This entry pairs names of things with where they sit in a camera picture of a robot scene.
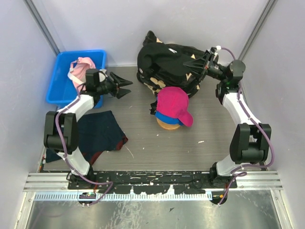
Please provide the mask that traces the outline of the black cap white logo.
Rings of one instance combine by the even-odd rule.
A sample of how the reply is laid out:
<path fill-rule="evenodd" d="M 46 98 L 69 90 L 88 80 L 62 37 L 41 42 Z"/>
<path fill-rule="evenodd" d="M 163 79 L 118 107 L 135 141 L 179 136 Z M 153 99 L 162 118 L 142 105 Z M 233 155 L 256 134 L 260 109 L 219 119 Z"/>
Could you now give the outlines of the black cap white logo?
<path fill-rule="evenodd" d="M 143 46 L 137 56 L 138 73 L 141 76 L 165 79 L 167 82 L 183 82 L 190 73 L 184 62 L 192 58 L 180 50 L 168 47 L 164 43 L 149 43 Z"/>

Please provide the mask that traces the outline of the magenta cap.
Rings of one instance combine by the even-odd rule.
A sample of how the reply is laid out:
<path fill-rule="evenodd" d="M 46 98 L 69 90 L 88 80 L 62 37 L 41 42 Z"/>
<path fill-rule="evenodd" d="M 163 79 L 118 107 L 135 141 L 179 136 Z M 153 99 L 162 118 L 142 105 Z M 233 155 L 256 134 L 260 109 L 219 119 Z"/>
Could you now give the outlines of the magenta cap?
<path fill-rule="evenodd" d="M 165 87 L 159 91 L 156 101 L 151 104 L 150 112 L 155 116 L 156 112 L 163 115 L 178 118 L 184 126 L 193 125 L 193 116 L 188 111 L 189 97 L 179 87 Z"/>

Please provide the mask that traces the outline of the navy blue cloth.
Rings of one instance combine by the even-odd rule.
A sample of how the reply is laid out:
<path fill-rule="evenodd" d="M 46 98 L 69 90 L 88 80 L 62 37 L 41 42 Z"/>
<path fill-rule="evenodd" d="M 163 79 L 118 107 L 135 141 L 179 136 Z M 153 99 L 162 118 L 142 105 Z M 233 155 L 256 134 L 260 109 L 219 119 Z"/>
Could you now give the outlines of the navy blue cloth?
<path fill-rule="evenodd" d="M 78 121 L 78 131 L 79 149 L 90 165 L 102 152 L 120 150 L 128 141 L 112 111 L 84 115 Z"/>

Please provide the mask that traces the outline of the blue plastic bin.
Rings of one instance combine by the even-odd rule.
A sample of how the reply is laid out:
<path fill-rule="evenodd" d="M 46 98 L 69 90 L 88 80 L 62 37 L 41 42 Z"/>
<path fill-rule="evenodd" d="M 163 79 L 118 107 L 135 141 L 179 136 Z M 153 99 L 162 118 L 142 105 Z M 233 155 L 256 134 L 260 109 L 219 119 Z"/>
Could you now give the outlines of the blue plastic bin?
<path fill-rule="evenodd" d="M 68 78 L 68 72 L 71 62 L 79 57 L 91 58 L 98 69 L 104 68 L 107 60 L 104 50 L 67 51 L 58 54 L 46 94 L 47 103 L 63 108 L 76 98 L 77 90 Z"/>

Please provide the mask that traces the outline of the wooden hat stand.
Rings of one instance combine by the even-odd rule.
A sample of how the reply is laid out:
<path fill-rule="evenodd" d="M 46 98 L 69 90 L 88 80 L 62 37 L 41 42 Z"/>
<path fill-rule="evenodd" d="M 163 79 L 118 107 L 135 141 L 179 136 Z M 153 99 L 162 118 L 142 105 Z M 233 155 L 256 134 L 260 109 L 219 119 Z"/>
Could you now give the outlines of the wooden hat stand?
<path fill-rule="evenodd" d="M 157 118 L 156 120 L 157 120 L 158 125 L 159 125 L 161 128 L 165 129 L 165 130 L 170 130 L 170 131 L 171 131 L 171 130 L 177 130 L 178 128 L 181 127 L 179 124 L 174 124 L 174 125 L 172 125 L 172 124 L 167 124 L 167 123 L 161 121 L 161 120 L 158 119 L 158 118 Z"/>

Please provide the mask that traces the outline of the blue cap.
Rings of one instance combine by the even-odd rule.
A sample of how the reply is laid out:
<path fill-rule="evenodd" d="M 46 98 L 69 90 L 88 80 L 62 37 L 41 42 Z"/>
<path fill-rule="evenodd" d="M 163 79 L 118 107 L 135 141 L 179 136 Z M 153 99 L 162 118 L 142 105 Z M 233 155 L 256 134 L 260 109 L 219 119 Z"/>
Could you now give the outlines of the blue cap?
<path fill-rule="evenodd" d="M 172 117 L 163 115 L 160 112 L 156 112 L 155 117 L 169 125 L 181 125 L 181 126 L 183 125 L 183 123 L 178 118 L 172 118 Z"/>

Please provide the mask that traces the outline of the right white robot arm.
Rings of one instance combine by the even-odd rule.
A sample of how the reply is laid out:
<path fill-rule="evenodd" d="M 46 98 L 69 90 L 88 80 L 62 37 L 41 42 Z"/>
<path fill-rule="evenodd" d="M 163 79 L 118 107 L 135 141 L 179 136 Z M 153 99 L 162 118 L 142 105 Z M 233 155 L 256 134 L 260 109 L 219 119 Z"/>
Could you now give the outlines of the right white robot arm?
<path fill-rule="evenodd" d="M 209 182 L 215 188 L 221 187 L 226 179 L 244 168 L 267 168 L 265 162 L 268 155 L 274 152 L 270 141 L 270 125 L 261 123 L 254 116 L 241 92 L 240 81 L 246 65 L 241 60 L 233 59 L 227 66 L 222 66 L 218 63 L 219 49 L 219 46 L 212 47 L 203 57 L 184 62 L 184 66 L 197 79 L 210 76 L 219 81 L 215 95 L 236 125 L 229 155 L 210 168 Z"/>

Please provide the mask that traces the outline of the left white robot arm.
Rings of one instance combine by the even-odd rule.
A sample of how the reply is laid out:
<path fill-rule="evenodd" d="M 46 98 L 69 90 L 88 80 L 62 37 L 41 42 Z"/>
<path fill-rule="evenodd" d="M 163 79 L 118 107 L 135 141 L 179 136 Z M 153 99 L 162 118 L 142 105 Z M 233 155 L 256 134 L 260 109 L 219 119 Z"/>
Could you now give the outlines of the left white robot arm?
<path fill-rule="evenodd" d="M 91 110 L 105 94 L 118 99 L 130 93 L 126 86 L 132 81 L 123 79 L 105 69 L 88 69 L 85 81 L 77 88 L 76 98 L 58 111 L 49 111 L 45 117 L 44 146 L 59 155 L 84 189 L 97 185 L 92 166 L 79 149 L 78 121 Z"/>

